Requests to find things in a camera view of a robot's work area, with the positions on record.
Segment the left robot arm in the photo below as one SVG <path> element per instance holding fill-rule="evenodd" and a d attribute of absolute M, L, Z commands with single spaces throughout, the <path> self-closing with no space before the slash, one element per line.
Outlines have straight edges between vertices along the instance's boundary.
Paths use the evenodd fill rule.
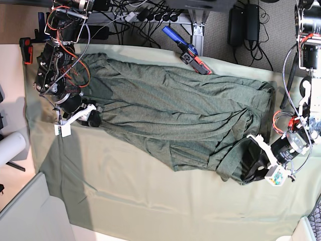
<path fill-rule="evenodd" d="M 248 135 L 260 149 L 258 161 L 251 167 L 244 183 L 265 179 L 272 186 L 281 186 L 286 178 L 295 180 L 298 172 L 293 159 L 299 154 L 312 154 L 320 144 L 320 1 L 297 1 L 295 12 L 296 50 L 290 76 L 283 78 L 285 94 L 280 110 L 272 118 L 272 127 L 280 135 L 267 144 L 261 135 Z M 305 70 L 301 81 L 302 96 L 298 106 L 290 97 L 296 69 Z"/>

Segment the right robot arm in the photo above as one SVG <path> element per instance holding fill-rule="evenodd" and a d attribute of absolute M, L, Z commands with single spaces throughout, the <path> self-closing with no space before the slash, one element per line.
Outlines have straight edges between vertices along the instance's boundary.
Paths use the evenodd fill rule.
<path fill-rule="evenodd" d="M 91 77 L 85 83 L 75 82 L 77 64 L 90 74 L 82 61 L 83 53 L 77 55 L 74 45 L 79 41 L 82 30 L 89 29 L 88 17 L 95 8 L 95 1 L 53 1 L 44 33 L 49 38 L 37 57 L 38 72 L 35 88 L 41 97 L 50 97 L 58 115 L 58 124 L 69 120 L 79 112 L 89 112 L 76 121 L 89 127 L 101 124 L 100 109 L 93 100 L 82 97 L 82 89 L 89 85 Z"/>

